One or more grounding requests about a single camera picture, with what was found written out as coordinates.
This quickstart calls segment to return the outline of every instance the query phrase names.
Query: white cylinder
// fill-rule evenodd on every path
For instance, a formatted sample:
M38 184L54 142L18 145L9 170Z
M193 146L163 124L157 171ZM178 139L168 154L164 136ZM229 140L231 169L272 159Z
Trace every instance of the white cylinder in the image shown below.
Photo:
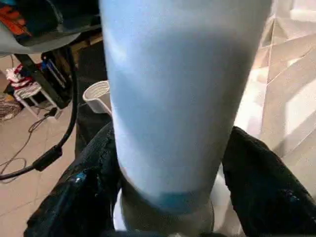
M92 84L84 91L82 98L96 114L112 114L108 81L102 80Z
M159 211L209 202L270 5L100 1L119 165Z

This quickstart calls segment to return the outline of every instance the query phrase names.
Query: tiled floor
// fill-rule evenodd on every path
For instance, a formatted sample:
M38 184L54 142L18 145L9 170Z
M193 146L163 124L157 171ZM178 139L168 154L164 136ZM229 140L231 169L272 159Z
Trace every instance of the tiled floor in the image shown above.
M64 109L58 123L45 121L33 133L26 148L18 155L31 164L44 151L55 145L63 136L70 119L71 106ZM28 137L28 128L36 119L23 110L15 118L0 123L0 164L17 152ZM32 171L9 184L0 183L0 237L21 237L26 221L47 196L57 180L75 158L75 133L64 146L63 156L43 172ZM6 172L23 167L16 160Z

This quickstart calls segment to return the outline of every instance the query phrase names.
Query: white stool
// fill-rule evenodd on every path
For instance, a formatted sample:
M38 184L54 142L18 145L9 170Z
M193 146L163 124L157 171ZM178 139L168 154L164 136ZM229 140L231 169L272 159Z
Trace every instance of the white stool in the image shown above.
M29 98L35 106L39 106L38 102L33 98L33 96L39 92L41 92L43 96L46 97L46 99L52 104L53 107L57 107L55 102L49 97L49 95L42 89L42 87L37 82L34 82L32 85L28 87L14 91L14 97L16 98L16 100L19 101L37 119L40 119L40 117L32 110L32 108L24 99Z

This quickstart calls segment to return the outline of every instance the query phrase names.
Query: beige floor tile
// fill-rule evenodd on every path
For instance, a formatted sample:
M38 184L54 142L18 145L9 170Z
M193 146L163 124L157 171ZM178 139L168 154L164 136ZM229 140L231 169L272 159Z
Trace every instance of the beige floor tile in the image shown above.
M288 36L286 35L286 32L281 27L277 19L274 19L274 25L273 25L273 44L283 43L288 41Z
M276 78L287 67L288 67L288 64L286 61L281 61L281 62L271 65L269 67L268 83L270 83L274 78Z
M316 34L273 45L270 65L300 58L316 47Z
M290 10L292 9L293 0L276 0L276 16L290 18Z
M235 125L254 137L261 132L268 68L252 70L239 105Z
M16 117L11 120L2 122L0 130L0 151L7 156L11 150L18 150L26 142L29 133L29 127L36 122L37 119L31 115L26 109L23 109ZM44 121L32 134L29 145L43 142L47 137L48 121Z
M316 11L309 10L292 10L291 19L298 21L311 21L316 22Z
M25 158L27 165L30 165L35 159L43 154L45 143L38 143L27 146L18 155L18 158ZM20 159L13 161L5 171L10 173L23 168L24 162ZM40 179L38 171L31 171L18 177L8 184L0 184L0 215L7 213L18 206L34 201L37 195L37 189Z
M296 160L294 165L289 165L290 170L304 185L316 200L315 170L316 170L316 130L302 142L302 144L287 159Z
M295 21L286 18L276 19L289 40L316 33L315 22Z
M291 152L316 126L316 50L267 87L261 139L279 156Z
M10 213L0 216L1 237L22 237L27 221L32 213L32 203L21 206Z
M316 129L313 130L292 152L284 157L284 163L289 167L299 166L300 162L315 159Z
M72 111L72 105L63 109L63 112L56 123L50 123L48 126L48 138L59 135L62 136L62 133L65 132L68 128L70 116Z
M316 10L314 0L293 0L293 9Z
M259 48L254 59L252 68L262 68L267 67L269 62L269 46Z
M46 142L46 149L56 145L60 140L60 136L51 137ZM58 179L66 168L75 159L75 141L76 136L73 133L63 147L63 155L51 166L41 173L39 180L38 197L48 194L57 183Z

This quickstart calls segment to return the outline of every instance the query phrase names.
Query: black cable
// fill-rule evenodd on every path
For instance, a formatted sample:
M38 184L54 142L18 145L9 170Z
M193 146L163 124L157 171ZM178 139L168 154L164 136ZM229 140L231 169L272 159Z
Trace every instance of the black cable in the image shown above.
M12 54L10 54L10 57L11 57L11 67L14 68L14 60L13 60Z
M26 167L27 165L27 161L25 158L16 158L20 153L21 151L23 151L23 149L27 146L27 144L29 143L32 135L33 135L33 132L38 128L38 126L41 125L42 122L44 122L46 119L48 118L48 115L46 115L44 118L36 121L35 123L33 123L29 130L28 130L28 133L29 133L29 137L26 139L24 145L19 149L19 151L17 151L8 161L0 164L0 166L3 166L4 167L0 170L0 175L3 175L3 173L5 172L5 170L8 168L8 166L14 161L14 160L22 160L23 161L23 168ZM3 183L3 184L8 184L8 183L11 183L12 181L14 181L17 177L14 177L13 179L10 179L10 180L0 180L0 183Z
M54 161L56 161L58 158L62 155L62 146L66 143L68 138L70 137L77 119L77 103L78 103L78 89L77 89L77 75L76 75L76 66L75 61L71 52L71 49L67 47L67 61L70 66L71 71L71 77L73 81L73 109L71 113L70 122L67 128L67 131L65 132L64 136L61 138L59 143L52 148L50 148L47 152L45 152L41 157L39 157L37 160L35 160L32 165L27 166L23 169L20 169L18 171L12 172L10 174L2 174L0 175L0 180L5 179L11 179L15 178L17 176L20 176L22 174L25 174L31 170L38 170L43 171L46 169L49 165L51 165Z
M33 105L35 108L38 108L39 110L46 110L46 111L50 111L49 109L47 108L44 108L44 107L40 107L40 106L37 106L37 105Z

